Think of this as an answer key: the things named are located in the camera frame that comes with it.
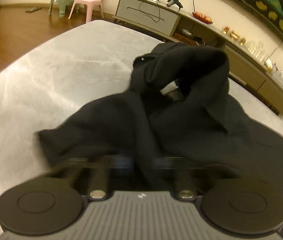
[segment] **metal bolt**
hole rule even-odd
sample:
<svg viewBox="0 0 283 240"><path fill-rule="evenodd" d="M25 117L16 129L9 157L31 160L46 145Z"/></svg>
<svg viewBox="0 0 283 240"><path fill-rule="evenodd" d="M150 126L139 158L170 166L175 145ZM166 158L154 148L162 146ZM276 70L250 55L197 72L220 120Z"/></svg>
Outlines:
<svg viewBox="0 0 283 240"><path fill-rule="evenodd" d="M103 190L96 189L96 190L91 191L89 193L89 196L93 199L101 199L106 196L106 192Z"/></svg>
<svg viewBox="0 0 283 240"><path fill-rule="evenodd" d="M182 199L189 199L189 198L193 198L195 194L191 190L185 189L185 190L181 190L178 193L178 196Z"/></svg>

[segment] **marble table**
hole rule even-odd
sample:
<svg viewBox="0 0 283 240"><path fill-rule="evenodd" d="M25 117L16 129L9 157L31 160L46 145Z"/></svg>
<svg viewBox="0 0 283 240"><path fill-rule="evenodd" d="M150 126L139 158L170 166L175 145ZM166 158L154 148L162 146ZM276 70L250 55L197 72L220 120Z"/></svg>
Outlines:
<svg viewBox="0 0 283 240"><path fill-rule="evenodd" d="M42 44L1 72L0 194L48 170L34 132L56 127L87 102L124 91L134 58L160 42L93 21ZM249 116L283 135L283 122L232 80L229 93Z"/></svg>

